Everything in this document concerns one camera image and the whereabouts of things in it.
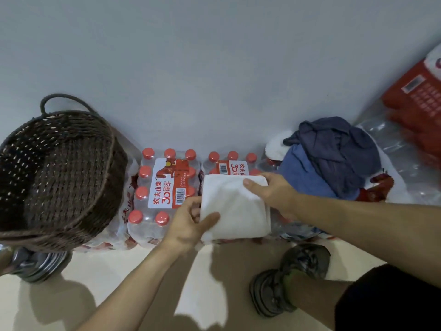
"barcode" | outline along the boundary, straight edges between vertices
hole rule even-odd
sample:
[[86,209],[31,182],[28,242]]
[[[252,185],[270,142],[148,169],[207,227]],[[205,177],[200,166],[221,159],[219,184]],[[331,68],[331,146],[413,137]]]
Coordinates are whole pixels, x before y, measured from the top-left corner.
[[176,204],[183,204],[185,201],[185,188],[176,188]]
[[401,90],[406,94],[409,94],[412,90],[417,88],[420,84],[422,84],[426,80],[422,75],[417,75],[411,82],[405,85]]
[[219,164],[219,174],[228,175],[227,164]]

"pile of clothes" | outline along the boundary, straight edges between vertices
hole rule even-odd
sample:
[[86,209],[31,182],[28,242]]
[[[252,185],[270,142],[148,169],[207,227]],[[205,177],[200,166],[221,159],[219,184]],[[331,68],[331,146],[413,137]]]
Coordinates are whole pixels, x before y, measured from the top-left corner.
[[[266,156],[282,161],[278,172],[303,194],[355,201],[366,197],[366,181],[381,168],[378,148],[361,128],[341,117],[302,122],[288,136],[277,135],[266,146]],[[305,240],[325,235],[318,228],[291,222],[284,238]]]

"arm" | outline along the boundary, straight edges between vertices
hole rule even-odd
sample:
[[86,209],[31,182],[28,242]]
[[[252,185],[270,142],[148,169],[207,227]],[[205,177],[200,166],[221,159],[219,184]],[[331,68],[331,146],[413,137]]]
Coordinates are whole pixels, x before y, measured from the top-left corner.
[[124,279],[77,331],[136,331],[152,304],[162,278],[179,256],[200,241],[219,220],[212,213],[199,223],[201,198],[185,200],[162,242]]
[[352,202],[296,192],[278,174],[244,185],[290,220],[301,220],[441,288],[441,208]]

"basket handle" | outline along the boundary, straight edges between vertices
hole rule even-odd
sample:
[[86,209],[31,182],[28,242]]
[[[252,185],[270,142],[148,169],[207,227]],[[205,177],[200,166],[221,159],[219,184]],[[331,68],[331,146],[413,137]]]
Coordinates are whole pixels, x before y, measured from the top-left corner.
[[70,100],[74,100],[78,103],[80,103],[82,106],[84,106],[87,110],[89,110],[92,114],[94,115],[98,115],[98,113],[87,103],[85,103],[82,99],[77,98],[76,96],[73,95],[69,95],[69,94],[50,94],[47,95],[46,97],[44,97],[41,102],[40,102],[40,111],[42,115],[46,114],[46,109],[45,109],[45,105],[46,103],[50,100],[53,99],[54,97],[63,97],[66,99],[70,99]]

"hand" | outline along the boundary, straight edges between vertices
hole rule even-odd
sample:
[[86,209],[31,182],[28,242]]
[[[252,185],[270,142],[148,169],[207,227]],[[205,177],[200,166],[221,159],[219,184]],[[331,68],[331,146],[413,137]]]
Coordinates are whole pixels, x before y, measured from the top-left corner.
[[295,208],[299,193],[280,174],[262,173],[260,175],[266,178],[268,186],[261,186],[250,179],[244,179],[245,188],[259,196],[270,207],[277,209],[286,219],[297,220]]
[[179,255],[193,249],[201,240],[202,234],[212,228],[221,215],[209,214],[199,222],[201,196],[189,197],[178,208],[160,246],[176,251]]

